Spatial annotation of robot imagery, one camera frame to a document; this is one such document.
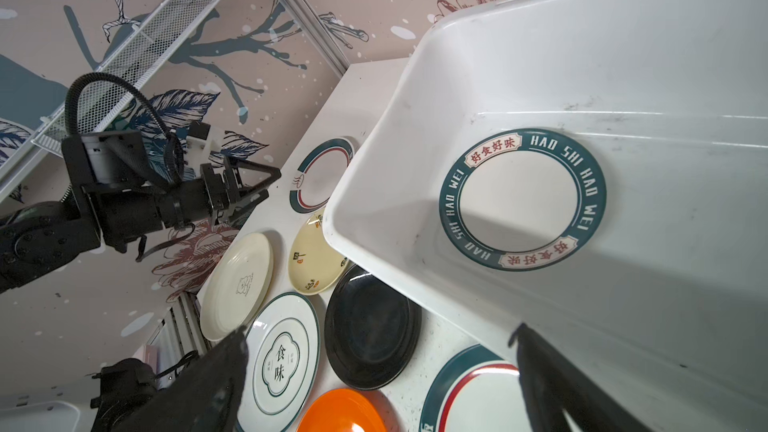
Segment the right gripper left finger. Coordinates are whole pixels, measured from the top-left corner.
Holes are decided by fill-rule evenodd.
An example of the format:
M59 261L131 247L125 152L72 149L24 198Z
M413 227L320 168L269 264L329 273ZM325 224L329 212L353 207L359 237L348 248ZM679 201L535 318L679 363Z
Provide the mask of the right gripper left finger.
M241 326L114 427L116 431L233 431L249 353Z

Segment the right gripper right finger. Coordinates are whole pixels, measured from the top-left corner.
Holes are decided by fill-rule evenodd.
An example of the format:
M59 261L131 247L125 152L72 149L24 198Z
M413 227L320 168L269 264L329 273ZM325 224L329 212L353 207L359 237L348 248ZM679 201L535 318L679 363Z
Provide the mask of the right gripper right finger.
M648 429L527 324L512 332L508 345L517 347L532 430L569 431L571 423L582 431Z

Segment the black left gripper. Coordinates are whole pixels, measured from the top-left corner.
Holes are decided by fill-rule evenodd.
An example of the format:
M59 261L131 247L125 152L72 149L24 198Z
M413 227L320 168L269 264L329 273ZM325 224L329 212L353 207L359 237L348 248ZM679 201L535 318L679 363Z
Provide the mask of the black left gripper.
M173 182L150 165L138 131L70 136L62 152L73 201L66 230L85 250L102 242L124 252L150 233L214 221L228 209L227 191L253 192L224 216L226 225L244 225L282 176L277 167L225 156L224 179L205 164L200 178Z

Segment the green red rimmed white plate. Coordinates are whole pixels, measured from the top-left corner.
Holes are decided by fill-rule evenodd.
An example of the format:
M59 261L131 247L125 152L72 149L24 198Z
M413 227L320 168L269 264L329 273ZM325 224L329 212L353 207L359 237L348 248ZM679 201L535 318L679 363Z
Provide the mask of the green red rimmed white plate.
M289 190L291 208L300 214L313 213L329 201L355 155L355 146L346 137L317 145L300 162Z

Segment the cream yellow small plate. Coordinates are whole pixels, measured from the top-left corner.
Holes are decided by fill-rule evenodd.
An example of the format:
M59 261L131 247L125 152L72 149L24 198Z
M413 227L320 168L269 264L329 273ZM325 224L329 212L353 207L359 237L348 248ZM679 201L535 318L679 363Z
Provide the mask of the cream yellow small plate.
M350 265L323 234L325 209L315 211L299 229L289 253L288 275L300 294L317 295L330 288Z

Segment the green ring lettered plate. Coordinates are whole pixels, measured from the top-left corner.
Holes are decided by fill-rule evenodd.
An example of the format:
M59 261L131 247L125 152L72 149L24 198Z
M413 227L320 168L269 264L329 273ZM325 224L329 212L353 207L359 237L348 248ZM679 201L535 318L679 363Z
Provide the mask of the green ring lettered plate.
M605 175L576 140L550 130L499 132L447 172L438 213L451 244L475 264L528 272L564 261L597 231Z

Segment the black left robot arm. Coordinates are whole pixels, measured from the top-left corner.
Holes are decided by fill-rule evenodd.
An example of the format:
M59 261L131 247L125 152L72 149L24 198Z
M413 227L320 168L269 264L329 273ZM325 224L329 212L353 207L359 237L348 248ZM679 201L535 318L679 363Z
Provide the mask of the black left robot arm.
M149 112L166 138L165 175L151 166L140 132L79 131L80 96L96 82L124 89ZM136 242L137 258L144 260L171 245L147 247L151 233L175 229L189 237L202 220L229 225L266 200L269 187L281 176L274 166L226 156L222 172L203 163L199 177L184 179L177 135L135 86L112 74L91 72L75 80L66 95L64 116L62 152L70 187L60 201L2 217L2 291L31 283L102 245L125 253L128 244Z

